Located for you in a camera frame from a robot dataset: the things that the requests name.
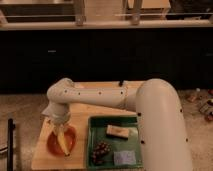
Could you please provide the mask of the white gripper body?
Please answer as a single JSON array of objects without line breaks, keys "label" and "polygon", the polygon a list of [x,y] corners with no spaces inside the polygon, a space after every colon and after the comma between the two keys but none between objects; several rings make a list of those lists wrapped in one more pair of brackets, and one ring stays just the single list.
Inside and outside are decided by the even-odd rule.
[{"label": "white gripper body", "polygon": [[69,106],[67,104],[49,103],[42,111],[55,125],[65,124],[70,119]]}]

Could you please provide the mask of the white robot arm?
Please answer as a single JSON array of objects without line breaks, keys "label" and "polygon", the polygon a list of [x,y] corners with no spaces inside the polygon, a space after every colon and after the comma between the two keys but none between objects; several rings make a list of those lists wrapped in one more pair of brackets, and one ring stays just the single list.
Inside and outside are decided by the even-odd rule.
[{"label": "white robot arm", "polygon": [[137,114],[141,154],[146,171],[193,171],[180,99],[165,80],[149,79],[137,87],[79,88],[63,78],[47,90],[43,113],[55,124],[70,118],[69,105],[83,103],[133,111]]}]

